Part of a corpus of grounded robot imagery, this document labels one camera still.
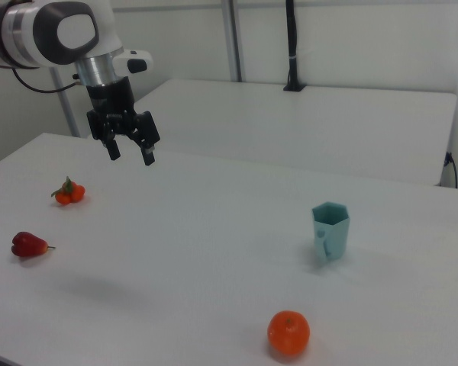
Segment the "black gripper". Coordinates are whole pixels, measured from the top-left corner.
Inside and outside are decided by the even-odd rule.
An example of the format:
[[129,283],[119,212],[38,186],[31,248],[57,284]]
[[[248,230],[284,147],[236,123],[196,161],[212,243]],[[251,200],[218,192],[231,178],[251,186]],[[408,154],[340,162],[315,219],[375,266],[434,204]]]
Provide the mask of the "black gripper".
[[[126,134],[134,129],[133,141],[140,147],[144,164],[152,165],[155,162],[155,145],[160,141],[160,135],[149,111],[136,115],[129,78],[123,77],[106,85],[87,86],[86,89],[92,103],[92,109],[87,113],[92,138],[102,142],[110,159],[115,161],[121,156],[115,133]],[[120,117],[119,127],[112,128],[108,120],[111,115]]]

